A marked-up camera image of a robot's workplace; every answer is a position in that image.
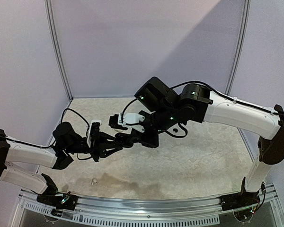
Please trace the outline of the black charging case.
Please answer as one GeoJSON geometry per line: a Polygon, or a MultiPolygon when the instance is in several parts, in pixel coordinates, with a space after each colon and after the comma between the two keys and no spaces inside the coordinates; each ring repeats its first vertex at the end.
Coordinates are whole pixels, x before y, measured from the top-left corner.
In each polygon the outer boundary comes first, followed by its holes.
{"type": "Polygon", "coordinates": [[[114,143],[123,148],[131,148],[133,146],[131,135],[126,133],[117,133],[115,135],[114,143]]]}

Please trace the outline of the white oval charging case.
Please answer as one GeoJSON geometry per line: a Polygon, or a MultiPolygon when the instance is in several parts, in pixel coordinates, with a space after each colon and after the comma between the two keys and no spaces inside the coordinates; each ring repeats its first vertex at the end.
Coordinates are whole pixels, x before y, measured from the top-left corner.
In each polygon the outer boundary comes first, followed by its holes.
{"type": "Polygon", "coordinates": [[[94,119],[94,120],[91,121],[92,124],[93,124],[93,123],[97,123],[97,122],[100,123],[100,124],[102,124],[102,121],[101,121],[101,120],[98,120],[98,119],[94,119]]]}

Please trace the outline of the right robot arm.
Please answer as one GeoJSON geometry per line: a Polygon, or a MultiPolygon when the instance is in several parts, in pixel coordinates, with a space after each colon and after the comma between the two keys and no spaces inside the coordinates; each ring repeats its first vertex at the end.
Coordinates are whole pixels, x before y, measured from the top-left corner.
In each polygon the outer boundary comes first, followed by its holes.
{"type": "Polygon", "coordinates": [[[120,126],[141,134],[157,135],[171,126],[188,121],[220,123],[233,126],[259,136],[258,157],[248,175],[243,179],[241,192],[235,196],[239,206],[246,206],[258,195],[260,185],[270,168],[284,159],[284,111],[280,105],[273,108],[248,103],[227,96],[201,81],[181,84],[180,94],[157,77],[149,79],[136,93],[135,99],[149,111],[122,112],[120,126]]]}

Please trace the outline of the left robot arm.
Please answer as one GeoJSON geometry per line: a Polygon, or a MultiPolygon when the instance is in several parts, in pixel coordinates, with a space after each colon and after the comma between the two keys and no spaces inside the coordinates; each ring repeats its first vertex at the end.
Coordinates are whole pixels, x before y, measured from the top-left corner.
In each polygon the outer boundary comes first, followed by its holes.
{"type": "Polygon", "coordinates": [[[15,163],[29,163],[54,170],[64,170],[72,162],[72,154],[90,154],[94,161],[132,147],[126,134],[111,136],[93,122],[86,137],[75,132],[69,122],[60,123],[53,131],[54,144],[43,147],[7,137],[0,129],[0,181],[26,188],[42,196],[50,205],[61,201],[58,188],[50,176],[34,174],[15,163]]]}

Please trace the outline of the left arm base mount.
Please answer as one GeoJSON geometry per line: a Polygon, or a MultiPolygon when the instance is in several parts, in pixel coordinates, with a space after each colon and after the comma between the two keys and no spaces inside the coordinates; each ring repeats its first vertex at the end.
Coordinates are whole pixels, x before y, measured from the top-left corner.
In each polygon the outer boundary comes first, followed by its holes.
{"type": "Polygon", "coordinates": [[[59,192],[50,176],[41,174],[46,181],[47,188],[42,194],[38,194],[36,201],[55,207],[57,210],[75,210],[79,197],[71,192],[59,192]]]}

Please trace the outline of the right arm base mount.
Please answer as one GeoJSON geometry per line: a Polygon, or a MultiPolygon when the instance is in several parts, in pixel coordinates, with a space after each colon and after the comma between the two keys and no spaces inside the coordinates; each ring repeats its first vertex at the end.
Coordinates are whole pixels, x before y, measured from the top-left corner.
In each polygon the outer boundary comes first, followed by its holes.
{"type": "Polygon", "coordinates": [[[223,211],[249,207],[260,201],[259,191],[248,192],[245,187],[239,192],[222,195],[219,199],[223,211]]]}

